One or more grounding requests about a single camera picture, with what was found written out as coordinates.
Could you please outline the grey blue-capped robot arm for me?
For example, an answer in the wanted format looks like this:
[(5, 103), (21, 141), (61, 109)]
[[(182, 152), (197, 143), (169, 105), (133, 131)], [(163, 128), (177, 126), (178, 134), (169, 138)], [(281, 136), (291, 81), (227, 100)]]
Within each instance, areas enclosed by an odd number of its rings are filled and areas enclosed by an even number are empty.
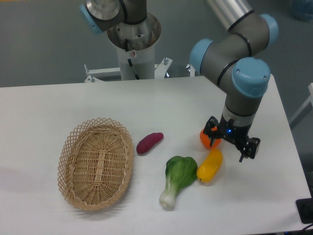
[[(224, 91), (226, 100), (221, 118), (209, 118), (203, 133), (210, 144), (224, 139), (236, 146), (242, 159), (254, 159), (260, 140), (250, 138), (248, 132), (271, 75), (269, 66), (255, 54), (276, 41), (279, 27), (270, 15), (257, 15), (245, 0), (211, 0), (209, 5), (228, 36), (219, 43), (198, 41), (189, 63)], [(121, 53), (123, 80), (155, 78), (153, 47), (161, 27), (148, 13), (146, 1), (88, 0), (79, 10), (90, 29), (95, 34), (106, 32)]]

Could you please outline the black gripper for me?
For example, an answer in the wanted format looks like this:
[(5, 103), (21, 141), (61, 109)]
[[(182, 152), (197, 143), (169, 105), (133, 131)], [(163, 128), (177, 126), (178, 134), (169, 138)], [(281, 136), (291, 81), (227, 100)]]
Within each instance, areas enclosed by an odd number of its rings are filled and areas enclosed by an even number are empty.
[(215, 139), (223, 139), (235, 145), (240, 150), (239, 162), (241, 163), (243, 159), (255, 159), (261, 143), (259, 138), (248, 137), (251, 126), (251, 123), (244, 126), (238, 126), (233, 123), (229, 127), (228, 121), (223, 116), (221, 116), (220, 123), (214, 116), (211, 116), (205, 124), (203, 133), (209, 137), (211, 146)]

